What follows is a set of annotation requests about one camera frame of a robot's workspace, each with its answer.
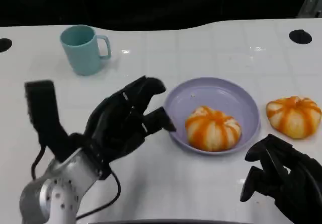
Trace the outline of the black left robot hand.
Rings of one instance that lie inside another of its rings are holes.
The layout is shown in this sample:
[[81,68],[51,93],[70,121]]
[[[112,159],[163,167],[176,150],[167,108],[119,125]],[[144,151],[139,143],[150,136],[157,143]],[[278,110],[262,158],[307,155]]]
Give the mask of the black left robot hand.
[[101,163],[132,153],[147,136],[162,129],[176,131],[163,107],[144,114],[152,97],[165,91],[161,80],[142,76],[96,107],[87,121],[84,136],[92,139],[90,149]]

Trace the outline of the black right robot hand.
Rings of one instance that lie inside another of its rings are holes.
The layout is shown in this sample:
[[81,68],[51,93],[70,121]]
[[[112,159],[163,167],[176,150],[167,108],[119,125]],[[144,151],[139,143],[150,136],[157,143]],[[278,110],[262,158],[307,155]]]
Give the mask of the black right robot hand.
[[272,197],[293,223],[321,223],[321,164],[317,160],[272,134],[255,143],[245,160],[260,161],[262,167],[250,168],[241,202],[258,192]]

